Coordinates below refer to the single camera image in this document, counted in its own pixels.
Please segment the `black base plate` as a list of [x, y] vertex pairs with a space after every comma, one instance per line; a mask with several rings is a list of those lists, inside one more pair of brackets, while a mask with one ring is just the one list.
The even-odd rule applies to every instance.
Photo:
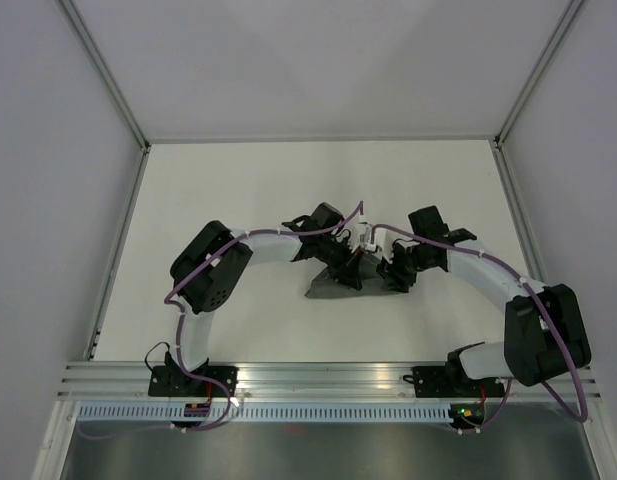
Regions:
[[461, 380], [452, 378], [444, 366], [414, 366], [411, 373], [402, 379], [413, 386], [418, 399], [498, 399], [504, 396], [506, 387], [496, 378]]
[[155, 398], [225, 398], [225, 390], [233, 395], [238, 383], [238, 368], [232, 365], [210, 365], [193, 372], [212, 382], [191, 378], [177, 364], [156, 366], [152, 370], [148, 396]]

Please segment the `aluminium cage frame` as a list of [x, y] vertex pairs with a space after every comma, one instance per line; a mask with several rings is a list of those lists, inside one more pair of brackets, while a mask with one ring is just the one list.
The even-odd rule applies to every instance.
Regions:
[[406, 227], [437, 205], [523, 268], [564, 205], [532, 121], [565, 1], [80, 1], [150, 146], [99, 361], [173, 337], [175, 256], [210, 220], [273, 227], [329, 202]]

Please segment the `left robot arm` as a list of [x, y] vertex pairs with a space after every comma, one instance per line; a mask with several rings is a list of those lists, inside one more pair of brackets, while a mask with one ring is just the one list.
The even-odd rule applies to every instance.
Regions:
[[316, 259], [327, 276], [354, 291], [362, 289], [362, 250], [337, 237], [352, 220], [364, 215], [359, 203], [348, 217], [323, 202], [310, 215], [269, 229], [236, 231], [209, 222], [170, 267], [173, 289], [164, 299], [180, 311], [174, 346], [164, 359], [163, 373], [152, 375], [174, 396], [204, 394], [220, 382], [207, 376], [207, 340], [214, 312], [229, 299], [249, 266]]

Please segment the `aluminium front rail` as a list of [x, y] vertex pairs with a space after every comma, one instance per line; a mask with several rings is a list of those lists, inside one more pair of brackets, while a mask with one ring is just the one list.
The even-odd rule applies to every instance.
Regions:
[[[235, 393], [241, 400], [406, 401], [415, 397], [403, 377], [437, 362], [241, 362]], [[151, 372], [141, 362], [68, 363], [55, 387], [58, 400], [147, 400]]]

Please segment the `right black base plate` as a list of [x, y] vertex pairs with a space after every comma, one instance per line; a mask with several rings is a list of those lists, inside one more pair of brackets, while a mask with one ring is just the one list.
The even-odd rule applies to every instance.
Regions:
[[402, 379], [413, 386], [418, 399], [498, 399], [504, 396], [506, 387], [496, 378], [461, 380], [452, 378], [444, 366], [414, 366], [411, 373]]

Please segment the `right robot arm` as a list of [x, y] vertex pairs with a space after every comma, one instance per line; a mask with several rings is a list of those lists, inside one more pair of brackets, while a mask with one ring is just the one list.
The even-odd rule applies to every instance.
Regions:
[[592, 360], [575, 292], [522, 275], [465, 228], [450, 229], [429, 206], [408, 216], [411, 229], [375, 225], [370, 234], [387, 289], [406, 293], [419, 274], [441, 269], [486, 298], [503, 315], [503, 338], [460, 347], [447, 356], [447, 388], [466, 395], [482, 379], [514, 379], [531, 387], [588, 366]]

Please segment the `grey cloth napkin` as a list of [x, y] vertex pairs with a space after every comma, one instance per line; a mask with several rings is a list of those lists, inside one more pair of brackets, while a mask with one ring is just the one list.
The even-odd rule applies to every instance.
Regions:
[[379, 260], [371, 255], [364, 254], [360, 262], [361, 289], [338, 283], [330, 276], [327, 269], [323, 269], [310, 283], [304, 296], [314, 300], [337, 300], [359, 297], [381, 297], [399, 295], [399, 291], [390, 290], [384, 279], [377, 272]]

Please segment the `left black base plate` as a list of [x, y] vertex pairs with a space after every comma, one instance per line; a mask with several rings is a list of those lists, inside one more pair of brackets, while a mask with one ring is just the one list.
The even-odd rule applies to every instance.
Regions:
[[148, 396], [155, 398], [225, 398], [225, 390], [233, 395], [238, 383], [238, 368], [232, 365], [210, 365], [193, 372], [212, 382], [191, 378], [177, 364], [156, 366], [152, 370]]

